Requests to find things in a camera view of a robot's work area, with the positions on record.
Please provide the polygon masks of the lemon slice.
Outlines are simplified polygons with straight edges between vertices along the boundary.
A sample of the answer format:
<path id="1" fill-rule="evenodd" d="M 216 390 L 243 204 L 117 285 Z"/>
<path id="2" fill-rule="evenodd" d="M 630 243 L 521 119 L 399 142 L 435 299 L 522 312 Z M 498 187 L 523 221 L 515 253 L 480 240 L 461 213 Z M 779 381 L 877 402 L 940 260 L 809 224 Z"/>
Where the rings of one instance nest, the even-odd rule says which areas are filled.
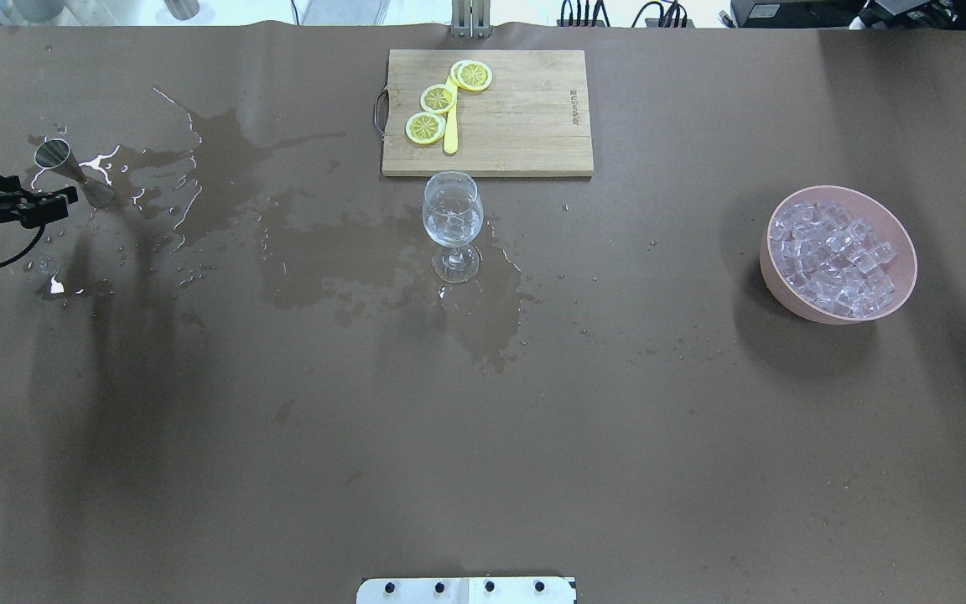
<path id="1" fill-rule="evenodd" d="M 406 137 L 410 142 L 417 145 L 437 143 L 444 137 L 445 131 L 446 118 L 438 113 L 414 113 L 405 123 Z"/>
<path id="2" fill-rule="evenodd" d="M 419 95 L 419 106 L 427 113 L 445 115 L 456 106 L 459 87 L 449 83 L 434 84 Z"/>
<path id="3" fill-rule="evenodd" d="M 482 61 L 461 59 L 449 69 L 449 78 L 463 91 L 486 91 L 493 83 L 493 71 Z"/>

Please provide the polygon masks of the upper lemon slice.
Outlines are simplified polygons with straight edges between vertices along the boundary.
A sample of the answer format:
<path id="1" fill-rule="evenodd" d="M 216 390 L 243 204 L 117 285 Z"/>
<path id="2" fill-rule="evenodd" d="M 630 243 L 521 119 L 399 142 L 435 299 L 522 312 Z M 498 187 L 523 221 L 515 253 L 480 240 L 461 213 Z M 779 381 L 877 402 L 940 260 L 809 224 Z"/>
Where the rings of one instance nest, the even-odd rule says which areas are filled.
<path id="1" fill-rule="evenodd" d="M 493 83 L 493 71 L 482 61 L 461 59 L 449 69 L 449 78 L 463 91 L 486 91 Z"/>

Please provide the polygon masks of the clear ice cube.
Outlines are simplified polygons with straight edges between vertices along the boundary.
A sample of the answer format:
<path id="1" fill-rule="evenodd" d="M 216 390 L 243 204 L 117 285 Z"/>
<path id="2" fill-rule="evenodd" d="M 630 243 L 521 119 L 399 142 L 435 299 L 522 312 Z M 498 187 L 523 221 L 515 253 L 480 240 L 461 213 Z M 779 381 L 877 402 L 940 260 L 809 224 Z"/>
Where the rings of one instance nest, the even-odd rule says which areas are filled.
<path id="1" fill-rule="evenodd" d="M 459 245 L 459 242 L 467 241 L 471 236 L 475 229 L 475 218 L 474 211 L 436 215 L 434 234 L 438 240 L 444 241 L 444 245 Z"/>

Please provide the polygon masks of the wooden cutting board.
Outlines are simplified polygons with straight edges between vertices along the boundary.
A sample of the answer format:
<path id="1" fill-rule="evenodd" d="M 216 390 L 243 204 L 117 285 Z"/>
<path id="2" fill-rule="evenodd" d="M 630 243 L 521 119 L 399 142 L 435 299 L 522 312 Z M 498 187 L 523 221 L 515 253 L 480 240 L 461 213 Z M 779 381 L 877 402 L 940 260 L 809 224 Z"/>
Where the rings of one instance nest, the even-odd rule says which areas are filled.
<path id="1" fill-rule="evenodd" d="M 459 150 L 418 145 L 405 126 L 419 96 L 445 81 L 460 59 L 493 70 L 486 91 L 459 95 Z M 583 50 L 393 49 L 381 172 L 430 176 L 459 169 L 475 177 L 590 177 L 595 172 Z"/>

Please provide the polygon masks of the pile of clear ice cubes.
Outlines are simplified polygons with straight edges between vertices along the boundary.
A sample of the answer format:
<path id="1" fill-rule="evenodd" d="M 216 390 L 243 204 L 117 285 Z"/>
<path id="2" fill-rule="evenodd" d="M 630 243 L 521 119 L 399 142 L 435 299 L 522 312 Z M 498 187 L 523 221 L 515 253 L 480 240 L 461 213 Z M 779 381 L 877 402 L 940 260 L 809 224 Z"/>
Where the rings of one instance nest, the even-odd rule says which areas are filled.
<path id="1" fill-rule="evenodd" d="M 896 248 L 832 199 L 776 211 L 766 243 L 783 285 L 820 312 L 870 320 L 896 301 L 896 282 L 886 272 Z"/>

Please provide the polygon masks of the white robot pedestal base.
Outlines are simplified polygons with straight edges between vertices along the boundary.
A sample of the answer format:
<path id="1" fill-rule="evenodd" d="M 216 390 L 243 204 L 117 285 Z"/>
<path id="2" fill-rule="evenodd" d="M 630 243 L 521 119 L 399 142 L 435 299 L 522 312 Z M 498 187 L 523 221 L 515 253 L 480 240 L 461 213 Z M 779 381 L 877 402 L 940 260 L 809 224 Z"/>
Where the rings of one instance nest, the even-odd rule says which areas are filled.
<path id="1" fill-rule="evenodd" d="M 356 603 L 578 603 L 575 579 L 561 576 L 371 578 Z"/>

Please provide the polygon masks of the yellow plastic knife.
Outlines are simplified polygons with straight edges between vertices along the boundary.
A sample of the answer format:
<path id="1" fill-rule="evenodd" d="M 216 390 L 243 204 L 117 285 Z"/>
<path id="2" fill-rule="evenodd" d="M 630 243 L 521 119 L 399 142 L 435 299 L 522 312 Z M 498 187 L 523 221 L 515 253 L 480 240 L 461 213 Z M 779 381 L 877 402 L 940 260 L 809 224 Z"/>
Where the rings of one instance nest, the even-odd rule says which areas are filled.
<path id="1" fill-rule="evenodd" d="M 460 85 L 457 84 L 455 77 L 450 75 L 448 80 L 446 80 L 446 85 L 452 89 L 452 102 L 451 107 L 446 112 L 446 127 L 444 133 L 444 140 L 442 140 L 442 149 L 445 154 L 452 156 L 452 154 L 457 154 L 460 148 L 460 133 L 459 133 L 459 93 Z"/>

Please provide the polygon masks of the aluminium frame post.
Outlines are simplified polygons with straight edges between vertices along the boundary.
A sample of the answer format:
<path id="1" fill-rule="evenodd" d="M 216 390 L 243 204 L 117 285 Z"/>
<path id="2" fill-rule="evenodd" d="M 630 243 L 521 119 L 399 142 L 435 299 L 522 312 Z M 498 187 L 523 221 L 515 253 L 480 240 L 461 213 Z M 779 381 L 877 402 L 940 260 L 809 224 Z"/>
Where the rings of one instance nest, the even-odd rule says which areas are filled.
<path id="1" fill-rule="evenodd" d="M 449 31 L 454 39 L 486 39 L 493 32 L 490 0 L 451 1 Z"/>

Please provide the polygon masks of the pink bowl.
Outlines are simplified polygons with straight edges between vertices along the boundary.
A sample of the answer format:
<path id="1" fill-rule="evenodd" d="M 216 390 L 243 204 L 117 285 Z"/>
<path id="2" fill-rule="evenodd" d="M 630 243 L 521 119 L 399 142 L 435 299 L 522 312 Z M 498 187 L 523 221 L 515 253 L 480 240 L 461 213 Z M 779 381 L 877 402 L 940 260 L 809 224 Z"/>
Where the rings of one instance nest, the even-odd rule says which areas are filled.
<path id="1" fill-rule="evenodd" d="M 870 198 L 869 195 L 842 186 L 812 186 L 795 191 L 775 207 L 770 218 L 768 218 L 766 230 L 770 226 L 771 219 L 776 211 L 786 209 L 786 207 L 792 206 L 798 201 L 816 202 L 824 199 L 832 199 L 844 209 L 850 211 L 852 215 L 865 219 L 879 233 L 879 236 L 885 238 L 896 248 L 896 260 L 886 268 L 888 275 L 896 282 L 898 290 L 896 301 L 888 310 L 871 317 L 870 320 L 846 320 L 846 318 L 814 309 L 809 303 L 798 299 L 790 287 L 783 285 L 781 273 L 771 264 L 770 253 L 767 251 L 766 233 L 764 233 L 760 249 L 760 270 L 768 291 L 787 310 L 805 318 L 805 320 L 817 322 L 817 324 L 861 324 L 861 322 L 880 320 L 880 318 L 896 312 L 907 302 L 910 294 L 915 290 L 917 271 L 919 271 L 916 249 L 906 228 L 898 221 L 896 215 L 878 201 Z"/>

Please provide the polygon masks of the middle lemon slice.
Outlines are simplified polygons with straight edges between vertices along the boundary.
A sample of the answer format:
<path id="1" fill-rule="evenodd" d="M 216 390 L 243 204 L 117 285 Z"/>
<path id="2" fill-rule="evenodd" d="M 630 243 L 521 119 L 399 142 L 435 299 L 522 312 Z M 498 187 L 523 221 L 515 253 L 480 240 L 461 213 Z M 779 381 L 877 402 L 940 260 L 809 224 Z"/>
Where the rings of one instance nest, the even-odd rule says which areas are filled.
<path id="1" fill-rule="evenodd" d="M 456 106 L 459 87 L 449 83 L 434 84 L 419 95 L 419 106 L 427 113 L 445 115 Z"/>

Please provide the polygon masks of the clear wine glass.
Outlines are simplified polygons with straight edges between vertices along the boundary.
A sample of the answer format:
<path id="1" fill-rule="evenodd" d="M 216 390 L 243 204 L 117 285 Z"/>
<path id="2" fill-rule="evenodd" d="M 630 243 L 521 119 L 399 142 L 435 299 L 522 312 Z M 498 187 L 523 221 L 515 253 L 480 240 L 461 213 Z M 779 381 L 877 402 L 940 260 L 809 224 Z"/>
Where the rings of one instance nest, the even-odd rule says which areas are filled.
<path id="1" fill-rule="evenodd" d="M 432 265 L 446 283 L 467 283 L 478 274 L 480 252 L 473 241 L 483 227 L 483 214 L 478 184 L 467 173 L 447 169 L 425 185 L 422 222 L 439 245 Z"/>

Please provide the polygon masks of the lower lemon slice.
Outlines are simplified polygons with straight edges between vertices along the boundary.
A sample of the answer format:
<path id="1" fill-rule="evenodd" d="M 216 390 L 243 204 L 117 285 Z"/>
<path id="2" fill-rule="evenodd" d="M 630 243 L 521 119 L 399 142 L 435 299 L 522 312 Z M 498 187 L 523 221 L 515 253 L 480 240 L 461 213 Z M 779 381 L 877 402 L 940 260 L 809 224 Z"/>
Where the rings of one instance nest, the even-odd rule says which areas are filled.
<path id="1" fill-rule="evenodd" d="M 438 113 L 414 113 L 405 123 L 406 137 L 410 142 L 417 145 L 437 143 L 444 137 L 445 131 L 446 118 Z"/>

